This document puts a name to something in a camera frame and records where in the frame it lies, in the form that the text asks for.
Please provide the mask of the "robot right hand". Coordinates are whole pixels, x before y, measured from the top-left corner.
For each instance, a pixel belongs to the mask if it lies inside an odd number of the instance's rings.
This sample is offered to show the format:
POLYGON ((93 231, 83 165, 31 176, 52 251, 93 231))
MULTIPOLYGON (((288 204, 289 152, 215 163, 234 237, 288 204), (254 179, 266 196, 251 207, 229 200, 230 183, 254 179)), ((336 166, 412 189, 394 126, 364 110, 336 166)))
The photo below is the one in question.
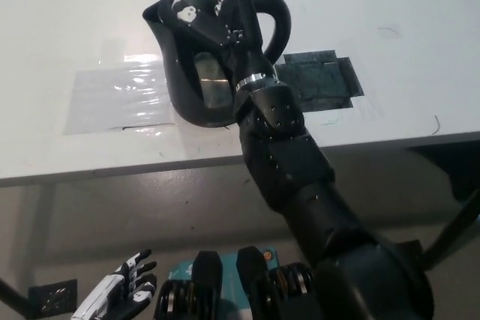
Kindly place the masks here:
POLYGON ((220 55, 236 91, 272 76, 253 0, 212 0, 213 12, 188 0, 166 0, 161 19, 188 40, 220 55))

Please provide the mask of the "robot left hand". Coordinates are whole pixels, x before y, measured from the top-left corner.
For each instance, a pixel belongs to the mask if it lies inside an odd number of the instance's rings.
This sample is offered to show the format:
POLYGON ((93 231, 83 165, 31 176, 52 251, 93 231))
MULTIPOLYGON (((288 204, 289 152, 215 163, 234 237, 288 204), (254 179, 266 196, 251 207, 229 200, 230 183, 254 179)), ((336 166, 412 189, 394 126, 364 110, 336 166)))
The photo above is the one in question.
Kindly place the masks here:
POLYGON ((147 262, 150 249, 140 251, 111 274, 107 274, 87 295, 72 319, 134 319, 152 302, 158 287, 153 273, 157 262, 147 262))

